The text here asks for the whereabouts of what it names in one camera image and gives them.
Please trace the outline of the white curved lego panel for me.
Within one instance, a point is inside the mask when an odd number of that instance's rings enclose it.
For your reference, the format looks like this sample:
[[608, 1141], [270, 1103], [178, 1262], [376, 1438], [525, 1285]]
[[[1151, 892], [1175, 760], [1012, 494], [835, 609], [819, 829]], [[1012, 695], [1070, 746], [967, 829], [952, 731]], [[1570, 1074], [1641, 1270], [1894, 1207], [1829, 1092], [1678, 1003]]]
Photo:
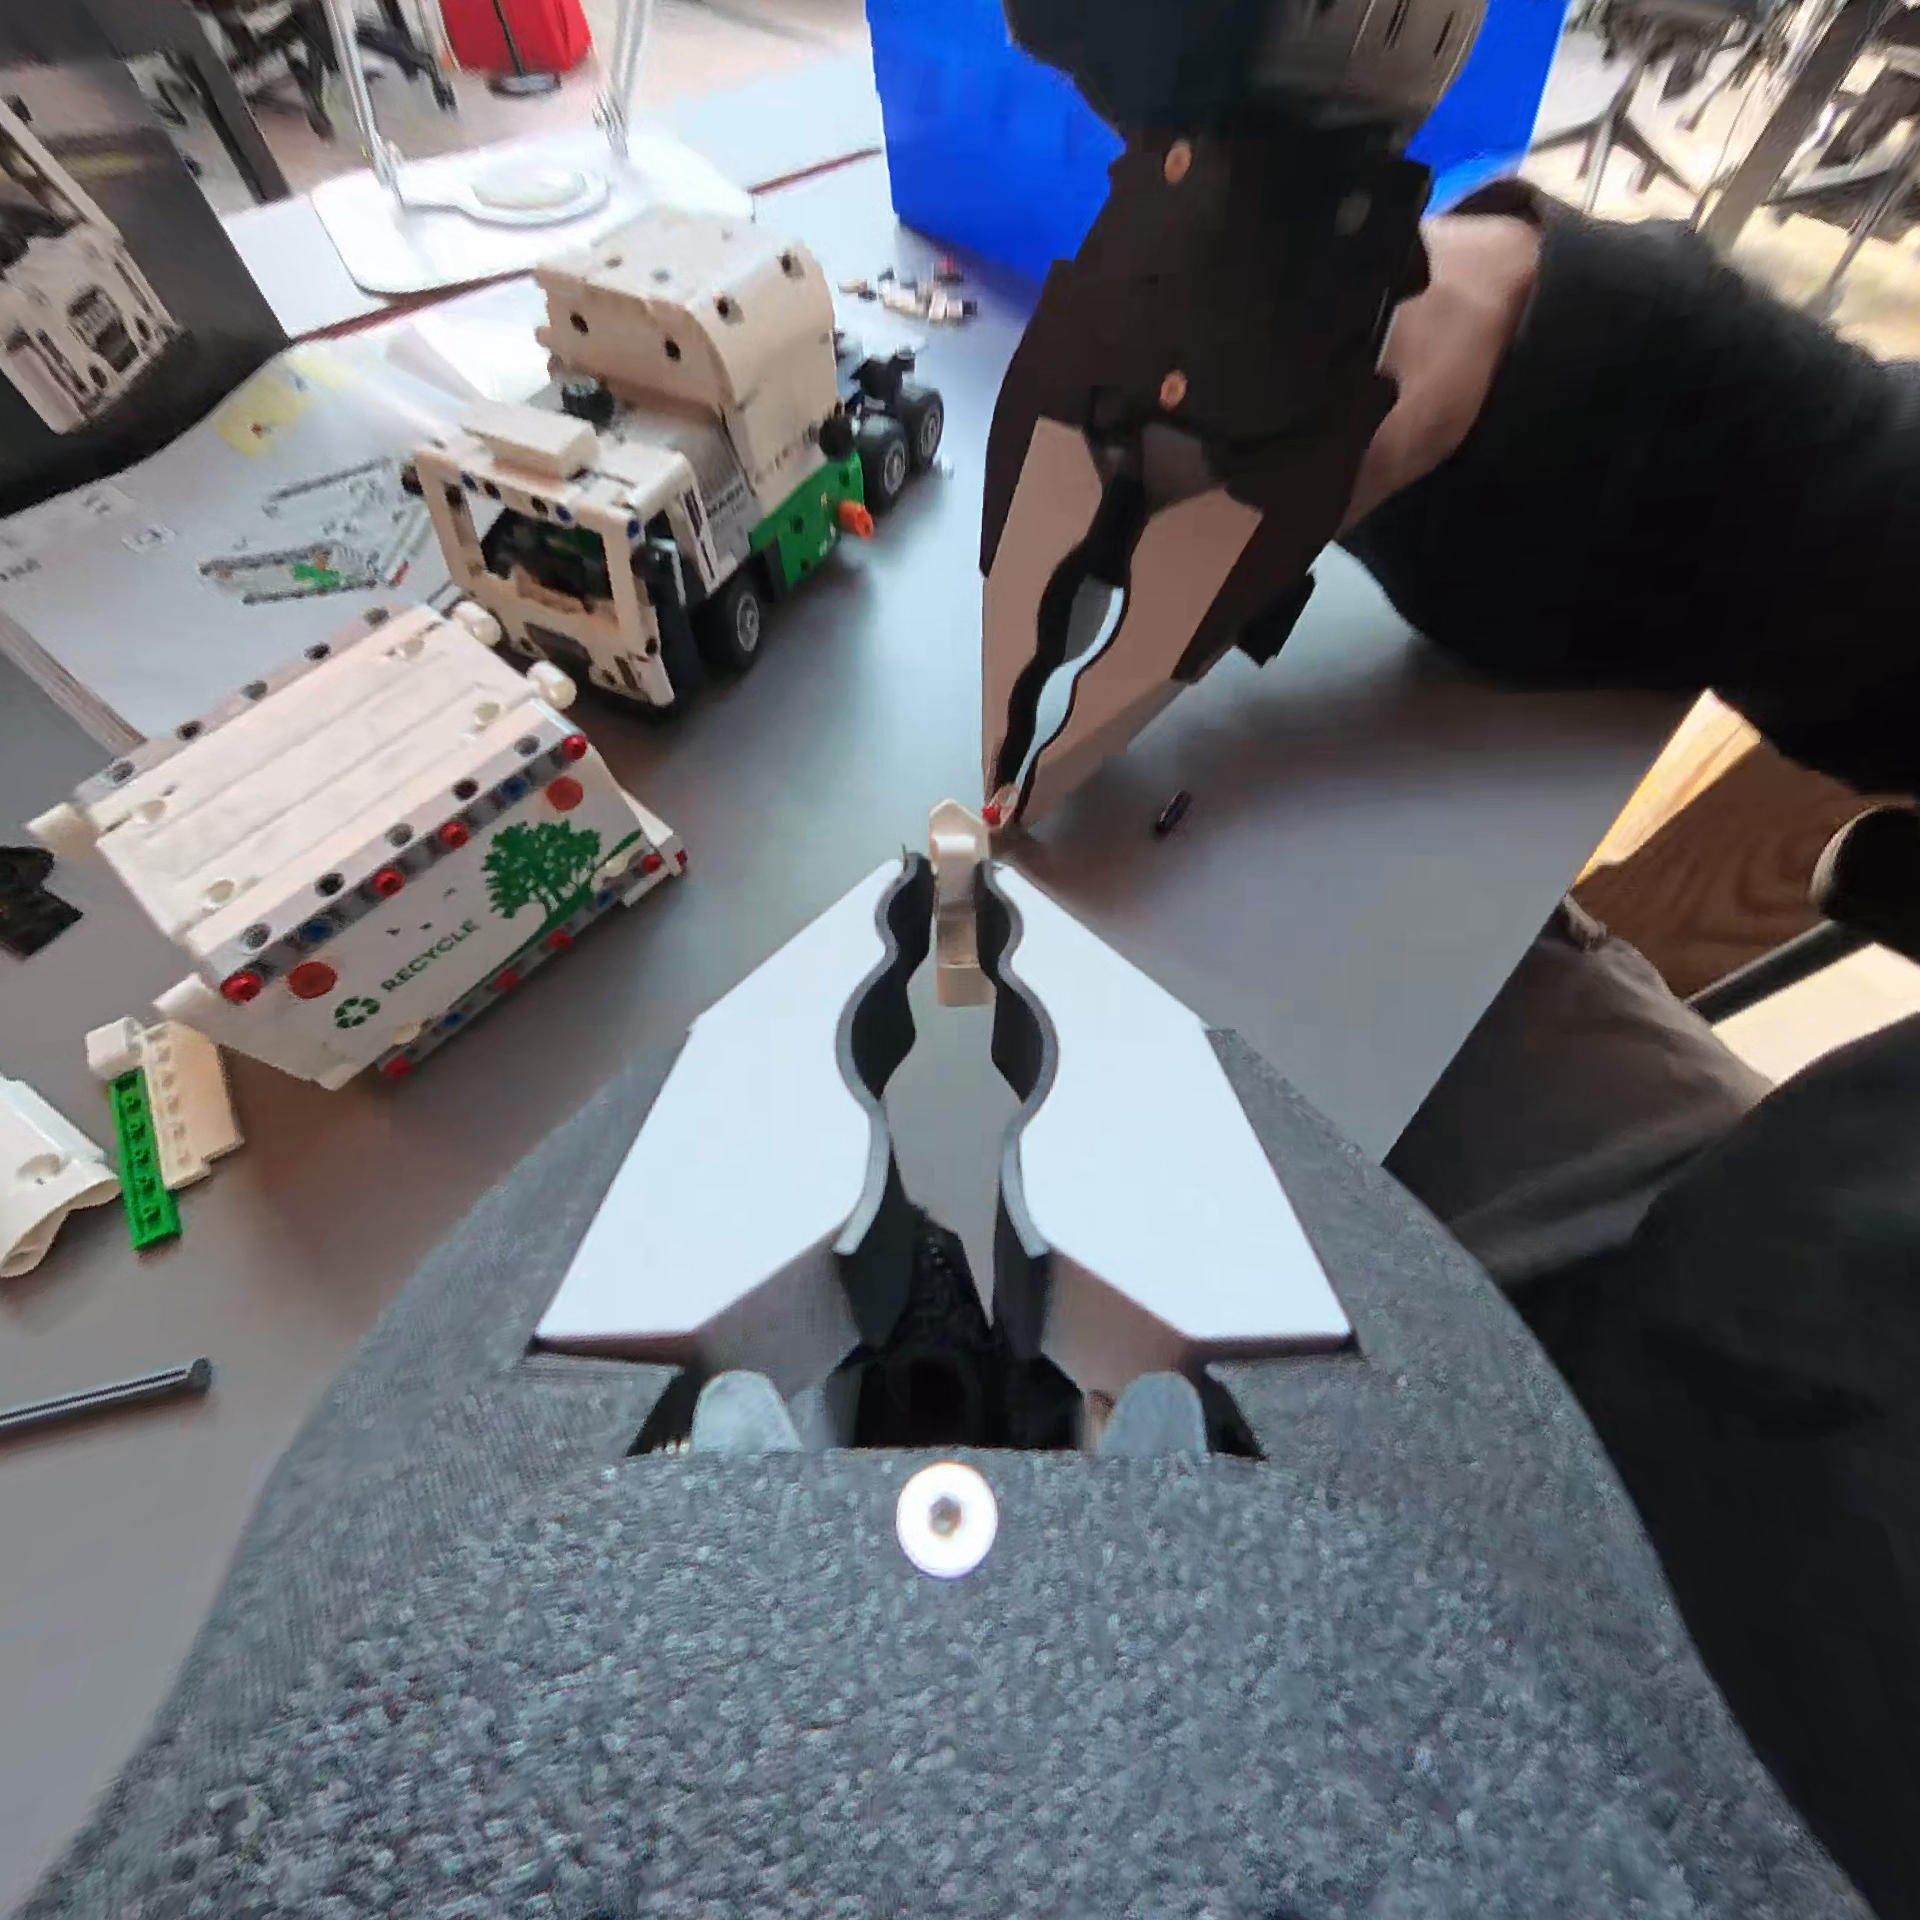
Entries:
[[70, 1214], [106, 1207], [123, 1180], [30, 1081], [0, 1081], [0, 1277], [30, 1277]]

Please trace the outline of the person's right hand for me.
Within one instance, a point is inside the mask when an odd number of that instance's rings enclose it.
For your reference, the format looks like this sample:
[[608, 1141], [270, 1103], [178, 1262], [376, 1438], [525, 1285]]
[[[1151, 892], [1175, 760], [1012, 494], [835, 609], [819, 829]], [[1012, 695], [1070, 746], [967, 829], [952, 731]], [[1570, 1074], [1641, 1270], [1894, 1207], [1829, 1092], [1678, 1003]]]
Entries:
[[1470, 441], [1493, 377], [1518, 334], [1544, 271], [1544, 226], [1518, 213], [1429, 218], [1429, 291], [1416, 291], [1382, 348], [1392, 405], [1355, 474], [1341, 542], [1392, 494], [1434, 475]]

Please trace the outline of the lego instruction booklet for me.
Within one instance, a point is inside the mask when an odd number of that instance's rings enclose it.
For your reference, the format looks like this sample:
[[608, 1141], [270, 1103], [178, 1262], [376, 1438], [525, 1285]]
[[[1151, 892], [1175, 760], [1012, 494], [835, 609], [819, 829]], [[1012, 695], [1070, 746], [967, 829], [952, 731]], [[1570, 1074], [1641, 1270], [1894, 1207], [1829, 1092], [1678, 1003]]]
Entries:
[[162, 458], [8, 522], [8, 659], [123, 751], [437, 598], [399, 474], [485, 395], [424, 325], [279, 353]]

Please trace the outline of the large blue plastic bin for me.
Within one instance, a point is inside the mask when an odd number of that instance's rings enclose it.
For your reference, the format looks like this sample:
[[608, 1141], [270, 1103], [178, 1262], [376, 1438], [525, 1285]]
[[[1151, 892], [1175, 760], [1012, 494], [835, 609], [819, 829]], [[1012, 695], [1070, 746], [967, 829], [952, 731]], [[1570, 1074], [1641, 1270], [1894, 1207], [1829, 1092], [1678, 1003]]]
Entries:
[[[1570, 7], [1493, 0], [1475, 49], [1409, 142], [1434, 213], [1528, 166]], [[1016, 49], [994, 0], [873, 0], [890, 195], [908, 230], [1044, 280], [1107, 200], [1120, 140], [1070, 78]]]

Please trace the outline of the lego set box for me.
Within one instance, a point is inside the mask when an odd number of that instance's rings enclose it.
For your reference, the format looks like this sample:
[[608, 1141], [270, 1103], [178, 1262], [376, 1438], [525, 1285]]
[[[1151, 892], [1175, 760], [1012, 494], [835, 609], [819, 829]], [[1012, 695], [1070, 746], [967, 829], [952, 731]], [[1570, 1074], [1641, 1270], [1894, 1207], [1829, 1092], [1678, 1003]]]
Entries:
[[289, 334], [123, 61], [0, 71], [0, 514], [113, 475]]

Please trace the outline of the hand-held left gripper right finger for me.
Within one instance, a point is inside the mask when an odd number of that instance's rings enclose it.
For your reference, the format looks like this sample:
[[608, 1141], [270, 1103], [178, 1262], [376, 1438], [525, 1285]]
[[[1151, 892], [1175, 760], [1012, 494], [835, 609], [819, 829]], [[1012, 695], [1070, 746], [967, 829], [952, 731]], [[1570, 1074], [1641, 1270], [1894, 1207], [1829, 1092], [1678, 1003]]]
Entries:
[[978, 872], [1012, 1342], [1350, 1342], [1213, 1031], [1016, 865]]

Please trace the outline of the white lego truck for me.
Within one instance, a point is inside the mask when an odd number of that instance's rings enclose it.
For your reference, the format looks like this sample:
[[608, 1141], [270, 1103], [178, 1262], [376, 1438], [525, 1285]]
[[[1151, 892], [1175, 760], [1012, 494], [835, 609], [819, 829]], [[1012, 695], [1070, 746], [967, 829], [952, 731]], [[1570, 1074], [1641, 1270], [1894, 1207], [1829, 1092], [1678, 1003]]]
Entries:
[[641, 211], [538, 275], [550, 382], [416, 446], [451, 621], [578, 684], [683, 715], [943, 458], [919, 348], [865, 353], [804, 241]]

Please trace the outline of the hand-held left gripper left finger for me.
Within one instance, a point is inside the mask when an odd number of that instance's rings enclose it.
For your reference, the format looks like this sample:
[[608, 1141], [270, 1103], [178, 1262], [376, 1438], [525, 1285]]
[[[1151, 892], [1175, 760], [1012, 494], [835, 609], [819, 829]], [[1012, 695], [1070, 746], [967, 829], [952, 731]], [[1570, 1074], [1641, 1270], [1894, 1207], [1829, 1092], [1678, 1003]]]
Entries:
[[883, 1342], [919, 1262], [883, 1092], [924, 961], [925, 855], [894, 855], [710, 1003], [538, 1342]]

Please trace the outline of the grey lego axle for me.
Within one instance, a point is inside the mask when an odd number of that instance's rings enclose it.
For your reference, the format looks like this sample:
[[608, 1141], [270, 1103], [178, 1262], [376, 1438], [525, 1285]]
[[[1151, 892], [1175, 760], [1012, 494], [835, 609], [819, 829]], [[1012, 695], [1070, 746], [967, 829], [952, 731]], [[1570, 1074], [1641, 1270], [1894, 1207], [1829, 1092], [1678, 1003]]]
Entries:
[[57, 1395], [57, 1401], [12, 1406], [12, 1412], [0, 1412], [0, 1441], [63, 1433], [63, 1429], [81, 1429], [81, 1422], [106, 1422], [106, 1416], [126, 1416], [126, 1412], [149, 1412], [149, 1406], [201, 1401], [207, 1385], [213, 1385], [213, 1362], [196, 1356], [186, 1367], [166, 1367], [166, 1370], [149, 1370], [149, 1375], [123, 1375], [123, 1385], [70, 1387], [70, 1395]]

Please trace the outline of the thin white lego liftarm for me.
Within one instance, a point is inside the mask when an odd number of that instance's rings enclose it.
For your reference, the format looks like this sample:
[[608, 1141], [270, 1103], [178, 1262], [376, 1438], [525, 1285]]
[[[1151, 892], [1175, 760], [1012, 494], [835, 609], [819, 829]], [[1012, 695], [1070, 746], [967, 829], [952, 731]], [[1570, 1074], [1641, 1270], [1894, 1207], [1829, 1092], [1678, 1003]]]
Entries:
[[978, 872], [994, 855], [980, 812], [938, 802], [925, 812], [931, 861], [931, 975], [943, 1012], [994, 1003], [994, 975], [978, 961]]

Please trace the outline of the white lego bracket piece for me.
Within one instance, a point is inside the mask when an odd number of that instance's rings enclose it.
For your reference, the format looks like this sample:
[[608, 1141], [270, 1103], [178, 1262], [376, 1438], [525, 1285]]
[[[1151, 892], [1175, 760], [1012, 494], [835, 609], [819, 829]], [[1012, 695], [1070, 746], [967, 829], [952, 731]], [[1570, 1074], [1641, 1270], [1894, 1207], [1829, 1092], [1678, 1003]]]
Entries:
[[106, 1019], [81, 1035], [88, 1074], [141, 1081], [166, 1193], [186, 1193], [244, 1153], [223, 1053], [184, 1019]]

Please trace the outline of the white lego container body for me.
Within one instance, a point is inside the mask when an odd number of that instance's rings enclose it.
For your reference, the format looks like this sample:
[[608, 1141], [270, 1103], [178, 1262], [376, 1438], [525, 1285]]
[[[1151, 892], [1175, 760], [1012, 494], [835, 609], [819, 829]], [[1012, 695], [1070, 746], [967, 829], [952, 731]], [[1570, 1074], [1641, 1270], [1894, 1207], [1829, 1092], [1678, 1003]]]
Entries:
[[573, 673], [494, 635], [485, 603], [376, 609], [30, 823], [186, 953], [162, 1019], [322, 1092], [399, 1081], [685, 876]]

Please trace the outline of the person's grey pants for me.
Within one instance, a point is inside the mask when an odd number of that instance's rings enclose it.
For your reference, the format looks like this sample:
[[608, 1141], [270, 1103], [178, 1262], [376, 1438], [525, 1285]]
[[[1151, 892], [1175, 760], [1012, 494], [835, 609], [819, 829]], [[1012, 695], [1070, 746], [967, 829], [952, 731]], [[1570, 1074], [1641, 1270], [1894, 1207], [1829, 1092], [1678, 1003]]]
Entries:
[[1615, 1254], [1771, 1081], [1574, 900], [1558, 900], [1388, 1173], [1518, 1296]]

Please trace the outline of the pile of small lego pieces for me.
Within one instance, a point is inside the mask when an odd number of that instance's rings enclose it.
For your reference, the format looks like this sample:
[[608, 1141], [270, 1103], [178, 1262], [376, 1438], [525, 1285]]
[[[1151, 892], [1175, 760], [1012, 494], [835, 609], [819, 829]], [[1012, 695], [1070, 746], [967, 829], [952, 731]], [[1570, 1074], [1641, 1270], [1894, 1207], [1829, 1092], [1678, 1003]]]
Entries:
[[883, 305], [908, 325], [931, 325], [931, 331], [956, 331], [956, 325], [971, 325], [978, 321], [978, 298], [967, 291], [967, 275], [850, 275], [840, 280], [840, 298], [843, 304], [862, 304], [862, 305]]

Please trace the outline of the green lego plate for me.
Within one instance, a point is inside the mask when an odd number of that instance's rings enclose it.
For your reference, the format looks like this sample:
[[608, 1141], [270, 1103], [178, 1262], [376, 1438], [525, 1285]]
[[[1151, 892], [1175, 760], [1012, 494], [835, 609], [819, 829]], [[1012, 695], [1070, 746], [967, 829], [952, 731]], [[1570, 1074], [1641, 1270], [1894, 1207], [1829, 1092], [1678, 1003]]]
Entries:
[[134, 1253], [149, 1254], [184, 1239], [184, 1207], [162, 1169], [162, 1127], [156, 1127], [156, 1099], [141, 1068], [123, 1068], [108, 1081], [108, 1119], [113, 1119], [123, 1214], [134, 1229]]

